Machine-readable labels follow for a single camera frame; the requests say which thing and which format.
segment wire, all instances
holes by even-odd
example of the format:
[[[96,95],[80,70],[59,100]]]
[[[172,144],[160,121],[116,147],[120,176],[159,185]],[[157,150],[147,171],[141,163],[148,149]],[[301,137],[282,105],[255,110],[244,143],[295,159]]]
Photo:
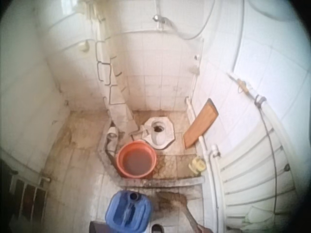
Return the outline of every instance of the wire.
[[[196,35],[194,35],[194,36],[192,36],[192,37],[189,37],[189,38],[184,38],[183,35],[176,29],[176,27],[175,27],[175,26],[172,24],[172,22],[171,22],[171,27],[172,27],[172,29],[175,31],[175,33],[176,33],[180,38],[182,38],[182,39],[184,39],[184,40],[193,40],[193,39],[197,38],[197,37],[203,32],[204,28],[206,27],[206,25],[207,25],[207,23],[208,23],[208,21],[209,21],[209,18],[210,18],[210,16],[211,16],[212,12],[213,12],[214,5],[215,5],[215,0],[213,0],[212,8],[211,8],[211,10],[210,10],[209,15],[208,15],[207,18],[206,18],[206,21],[205,21],[205,23],[204,23],[202,29],[201,29]]]
[[[276,157],[275,157],[275,154],[274,154],[274,150],[273,150],[273,146],[272,146],[272,141],[271,141],[271,137],[269,135],[269,131],[268,131],[268,128],[267,128],[267,124],[263,118],[263,115],[262,115],[262,112],[261,112],[261,106],[259,104],[256,104],[255,105],[257,106],[258,108],[258,111],[259,111],[259,114],[260,114],[260,118],[261,118],[261,121],[264,125],[264,128],[266,130],[266,134],[268,136],[268,139],[269,139],[269,144],[270,144],[270,148],[271,148],[271,153],[272,153],[272,159],[273,159],[273,165],[274,165],[274,176],[275,176],[275,201],[274,201],[274,207],[273,207],[273,213],[276,214],[276,200],[277,200],[277,170],[276,170]]]

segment yellow object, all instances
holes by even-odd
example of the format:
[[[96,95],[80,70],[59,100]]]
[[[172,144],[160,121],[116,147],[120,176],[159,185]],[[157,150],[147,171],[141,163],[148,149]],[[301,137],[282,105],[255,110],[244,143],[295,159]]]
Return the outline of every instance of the yellow object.
[[[199,157],[195,157],[192,162],[188,165],[191,171],[193,171],[194,174],[198,175],[200,172],[204,171],[206,169],[206,164],[203,159]]]

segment blue plastic jerrycan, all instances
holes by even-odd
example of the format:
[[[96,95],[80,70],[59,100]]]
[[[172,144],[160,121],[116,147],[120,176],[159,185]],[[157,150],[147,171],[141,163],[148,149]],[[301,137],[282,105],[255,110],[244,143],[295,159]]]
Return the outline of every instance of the blue plastic jerrycan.
[[[105,220],[108,226],[120,233],[142,233],[152,213],[152,204],[144,194],[122,190],[111,199]]]

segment orange plastic basin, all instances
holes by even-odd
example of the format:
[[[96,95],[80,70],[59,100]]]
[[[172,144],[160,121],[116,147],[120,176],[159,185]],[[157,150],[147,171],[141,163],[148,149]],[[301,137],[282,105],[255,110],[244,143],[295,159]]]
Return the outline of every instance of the orange plastic basin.
[[[117,155],[117,168],[128,178],[140,179],[156,166],[156,152],[147,143],[135,141],[126,144]]]

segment black cable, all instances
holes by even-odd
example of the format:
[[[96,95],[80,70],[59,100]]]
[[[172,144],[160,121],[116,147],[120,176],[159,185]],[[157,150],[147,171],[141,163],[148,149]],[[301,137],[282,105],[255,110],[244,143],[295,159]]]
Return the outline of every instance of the black cable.
[[[272,158],[273,158],[273,165],[274,165],[274,175],[275,175],[275,201],[274,201],[274,207],[273,207],[273,213],[274,215],[276,214],[276,200],[277,200],[277,170],[276,170],[276,157],[275,157],[275,154],[274,154],[274,150],[273,150],[273,146],[272,146],[272,141],[271,141],[271,137],[269,135],[269,131],[268,131],[268,128],[267,128],[267,125],[266,125],[266,122],[264,121],[264,118],[263,118],[263,115],[262,115],[262,112],[261,112],[261,106],[260,105],[257,105],[257,108],[258,108],[258,111],[259,111],[259,114],[260,114],[260,118],[261,118],[261,121],[264,125],[264,128],[266,130],[266,133],[267,133],[267,136],[268,136],[268,139],[269,139],[269,144],[270,144],[270,148],[271,148],[271,153],[272,153]]]

